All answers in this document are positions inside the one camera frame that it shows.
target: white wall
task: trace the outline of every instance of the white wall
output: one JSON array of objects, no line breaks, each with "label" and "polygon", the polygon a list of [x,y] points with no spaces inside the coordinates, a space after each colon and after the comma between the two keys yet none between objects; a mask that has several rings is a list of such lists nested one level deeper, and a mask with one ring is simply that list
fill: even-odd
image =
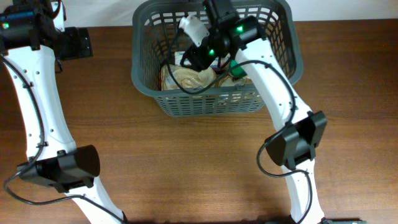
[{"label": "white wall", "polygon": [[[67,26],[129,26],[146,0],[63,0]],[[0,0],[2,11],[12,0]],[[398,18],[398,0],[287,0],[295,21]]]}]

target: wooden table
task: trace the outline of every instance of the wooden table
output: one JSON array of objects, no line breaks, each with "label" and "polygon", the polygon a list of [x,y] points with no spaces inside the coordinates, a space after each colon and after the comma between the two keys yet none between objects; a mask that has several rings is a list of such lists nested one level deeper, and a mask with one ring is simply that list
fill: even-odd
[{"label": "wooden table", "polygon": [[[305,63],[295,86],[328,126],[316,181],[329,218],[398,223],[398,21],[298,22]],[[64,62],[57,85],[78,146],[94,144],[101,179],[132,222],[236,222],[289,214],[285,181],[255,163],[274,133],[266,109],[171,118],[131,83],[131,27],[90,29],[95,56]],[[9,75],[0,74],[0,179],[25,161]],[[280,172],[270,159],[266,167]],[[36,201],[62,195],[17,180]],[[33,207],[0,191],[0,223],[88,223],[73,202]]]}]

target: plastic basket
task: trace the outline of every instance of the plastic basket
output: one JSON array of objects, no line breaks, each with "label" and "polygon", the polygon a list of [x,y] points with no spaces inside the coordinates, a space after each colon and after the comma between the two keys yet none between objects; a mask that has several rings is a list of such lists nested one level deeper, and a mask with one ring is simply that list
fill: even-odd
[{"label": "plastic basket", "polygon": [[[232,0],[240,17],[259,19],[271,41],[275,56],[292,84],[303,74],[303,62],[292,12],[285,0]],[[132,71],[134,86],[155,98],[171,116],[198,116],[223,113],[247,113],[261,109],[264,102],[254,85],[211,88],[200,95],[181,90],[160,90],[160,65],[167,58],[180,19],[194,14],[208,24],[202,1],[147,1],[132,18]],[[191,40],[182,35],[172,48],[185,51]]]}]

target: laundry basket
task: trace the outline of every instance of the laundry basket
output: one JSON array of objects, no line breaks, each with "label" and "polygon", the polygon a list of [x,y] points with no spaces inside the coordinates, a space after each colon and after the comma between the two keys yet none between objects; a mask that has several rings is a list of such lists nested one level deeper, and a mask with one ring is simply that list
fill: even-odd
[{"label": "laundry basket", "polygon": [[[132,71],[134,86],[153,97],[171,116],[199,116],[223,113],[247,113],[261,109],[264,102],[253,84],[210,88],[199,95],[188,95],[181,90],[161,91],[160,69],[178,30],[182,17],[196,15],[208,24],[201,0],[147,1],[141,4],[132,18]],[[285,0],[232,0],[239,16],[254,16],[264,26],[272,50],[292,84],[303,74],[292,12]],[[192,41],[181,35],[172,47],[186,51]]]}]

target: basket rim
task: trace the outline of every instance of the basket rim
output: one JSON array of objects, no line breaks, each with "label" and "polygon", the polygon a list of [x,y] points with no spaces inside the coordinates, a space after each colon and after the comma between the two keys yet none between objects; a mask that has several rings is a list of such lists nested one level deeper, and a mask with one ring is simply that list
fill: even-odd
[{"label": "basket rim", "polygon": [[[242,2],[245,0],[231,0],[232,2]],[[287,16],[287,25],[290,31],[291,41],[292,41],[292,53],[294,55],[294,59],[296,62],[295,71],[293,75],[289,78],[289,81],[292,85],[296,84],[303,75],[303,60],[301,58],[299,40],[297,37],[297,31],[293,23],[292,18],[292,10],[286,0],[272,0],[278,2],[284,9],[286,16]],[[142,48],[140,43],[140,37],[143,33],[144,25],[140,22],[143,14],[147,12],[151,7],[159,7],[161,5],[169,5],[175,3],[185,3],[185,4],[198,4],[200,1],[191,2],[190,0],[166,0],[166,1],[159,1],[159,0],[149,0],[142,3],[134,12],[132,17],[132,26],[133,26],[133,34],[132,34],[132,68],[131,68],[131,80],[133,85],[139,90],[142,94],[151,96],[151,97],[164,97],[168,95],[172,96],[189,96],[188,94],[184,93],[182,90],[151,90],[150,88],[146,87],[143,84],[138,75],[139,73],[143,72],[143,69],[140,65],[140,58],[142,57]],[[203,95],[219,95],[220,93],[226,93],[231,91],[257,91],[254,85],[244,85],[244,86],[232,86],[232,87],[219,87],[219,88],[210,88],[204,93],[201,93],[197,96]]]}]

